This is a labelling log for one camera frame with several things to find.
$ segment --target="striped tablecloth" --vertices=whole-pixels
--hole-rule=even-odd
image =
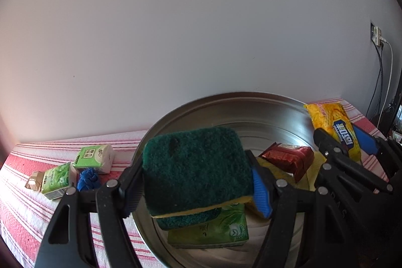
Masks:
[[[371,135],[382,136],[347,101],[336,98],[320,103],[324,102],[341,102],[354,124]],[[145,133],[146,131],[136,131],[15,146],[0,170],[0,232],[11,252],[24,267],[34,266],[42,237],[58,205],[57,200],[48,200],[42,194],[25,188],[32,171],[45,171],[72,162],[82,146],[109,143],[116,151],[116,158],[110,174],[101,175],[101,179],[105,182],[110,178],[117,178],[131,163],[134,151]],[[367,169],[385,178],[385,173],[374,156],[362,152],[362,162]],[[131,216],[125,219],[125,226],[141,264],[144,267],[163,267],[142,241]],[[97,214],[91,214],[91,228],[99,266],[109,267]]]

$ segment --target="red snack package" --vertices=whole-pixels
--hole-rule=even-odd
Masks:
[[[309,146],[274,143],[259,157],[264,158],[284,172],[292,173],[299,182],[314,161],[314,152]]]

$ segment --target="green sponge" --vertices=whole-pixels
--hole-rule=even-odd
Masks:
[[[216,208],[200,212],[198,214],[157,218],[156,221],[158,222],[158,225],[161,229],[163,229],[164,231],[168,231],[169,229],[181,228],[211,221],[212,219],[218,217],[221,211],[221,208]]]
[[[253,173],[240,139],[214,127],[159,135],[143,151],[144,196],[155,218],[245,203]]]

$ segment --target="blue rag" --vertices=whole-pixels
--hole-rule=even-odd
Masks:
[[[95,173],[93,168],[87,168],[80,174],[80,179],[78,180],[77,189],[82,190],[93,190],[100,188],[100,181],[98,174]]]

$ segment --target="electrical outlet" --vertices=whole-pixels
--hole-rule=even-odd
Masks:
[[[382,41],[381,37],[381,29],[378,26],[375,26],[373,22],[370,23],[370,38],[376,44],[377,47],[381,47]]]

